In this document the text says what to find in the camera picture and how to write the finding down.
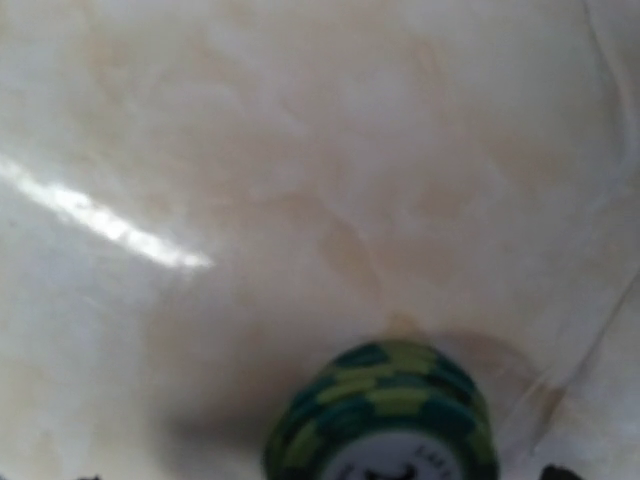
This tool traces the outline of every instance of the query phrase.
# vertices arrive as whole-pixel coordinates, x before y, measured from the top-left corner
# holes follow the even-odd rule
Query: beige marble tabletop
[[[0,475],[258,479],[422,338],[504,480],[640,471],[637,0],[0,0]]]

